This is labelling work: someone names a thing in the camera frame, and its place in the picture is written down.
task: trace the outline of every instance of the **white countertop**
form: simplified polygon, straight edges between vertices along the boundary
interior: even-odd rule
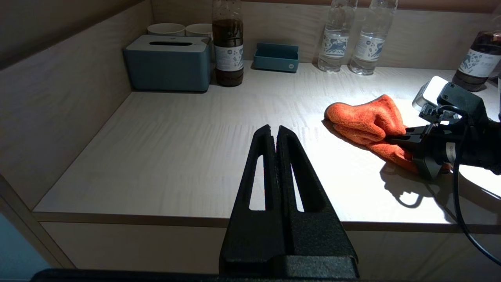
[[[381,67],[372,76],[359,76],[346,66],[337,74],[311,64],[301,64],[296,74],[250,66],[246,62],[244,82],[234,88],[132,92],[34,211],[227,219],[252,135],[269,124],[275,137],[279,125],[298,135],[342,221],[454,222],[447,212],[453,211],[450,175],[426,183],[338,138],[322,123],[334,102],[361,104],[388,94],[407,126],[425,125],[412,99],[431,77],[450,80],[454,71]],[[478,95],[497,120],[497,89],[486,85]],[[466,166],[461,173],[467,223],[500,224],[501,177]],[[263,189],[259,167],[255,187]],[[410,208],[392,193],[407,205],[419,195],[423,199]],[[432,193],[439,194],[438,201]],[[262,192],[256,195],[253,208],[264,202]]]

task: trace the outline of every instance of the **wooden panel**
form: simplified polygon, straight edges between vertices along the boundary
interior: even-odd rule
[[[60,213],[34,212],[38,221],[73,222],[73,223],[106,223],[134,225],[169,225],[197,227],[228,227],[229,218],[152,216],[152,215],[119,215],[94,213]],[[389,232],[427,232],[427,233],[463,233],[456,224],[449,223],[395,223],[395,222],[363,222],[343,221],[343,227],[348,231],[389,231]],[[477,234],[501,234],[501,226],[469,224],[469,229]]]
[[[339,138],[322,123],[333,102],[362,104],[390,95],[408,126],[425,125],[411,102],[434,75],[453,71],[377,68],[358,76],[300,64],[296,74],[244,63],[242,85],[200,95],[133,92],[36,207],[36,212],[229,218],[252,135],[269,124],[296,132],[343,221],[450,224],[451,177],[430,183]],[[497,88],[477,93],[491,118]],[[264,186],[257,169],[254,185]],[[466,221],[499,225],[499,177],[461,167]],[[415,208],[408,208],[423,198]]]
[[[304,4],[330,6],[331,0],[244,0],[247,2]],[[358,6],[367,8],[370,0],[359,0]],[[398,0],[399,9],[464,12],[464,13],[492,13],[499,5],[498,0]]]
[[[226,228],[42,222],[77,268],[218,273]]]
[[[225,228],[43,222],[78,268],[217,273]],[[497,281],[462,234],[349,231],[362,279]],[[500,255],[500,235],[479,240]]]
[[[130,94],[121,49],[151,22],[145,1],[0,71],[0,173],[30,209]]]
[[[0,210],[52,267],[75,267],[1,175]]]
[[[5,0],[0,69],[67,39],[143,0]]]
[[[211,22],[211,1],[152,0],[155,22],[183,25]],[[301,62],[315,62],[329,7],[278,3],[242,4],[244,58],[253,60],[256,43],[299,46]],[[356,12],[343,64],[347,64],[367,9]],[[456,69],[489,15],[398,10],[379,66]]]

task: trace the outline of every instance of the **beverage bottle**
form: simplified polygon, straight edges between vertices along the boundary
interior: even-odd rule
[[[318,67],[328,73],[338,72],[346,52],[358,0],[332,0],[319,49]]]
[[[480,91],[501,59],[501,30],[476,36],[452,81],[468,91]]]
[[[240,0],[212,1],[216,80],[237,86],[243,80],[243,22]]]
[[[350,70],[356,74],[371,75],[383,51],[398,0],[372,0],[365,15],[360,39],[351,59]]]

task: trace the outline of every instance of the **blue tray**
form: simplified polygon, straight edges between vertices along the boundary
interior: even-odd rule
[[[296,72],[299,66],[299,47],[293,45],[258,43],[254,67],[263,70]]]

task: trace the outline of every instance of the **black cable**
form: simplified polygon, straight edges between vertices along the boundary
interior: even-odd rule
[[[463,230],[463,233],[466,235],[468,240],[475,246],[481,253],[483,253],[490,260],[495,262],[496,264],[501,266],[501,260],[497,257],[493,256],[488,250],[486,250],[482,245],[480,245],[477,240],[472,236],[468,227],[466,226],[463,215],[461,213],[461,207],[459,206],[459,165],[462,159],[462,147],[464,139],[468,133],[468,126],[465,127],[463,137],[461,138],[461,142],[459,143],[459,147],[457,152],[456,159],[454,161],[453,173],[452,173],[452,196],[454,198],[454,210],[456,211],[457,223]]]

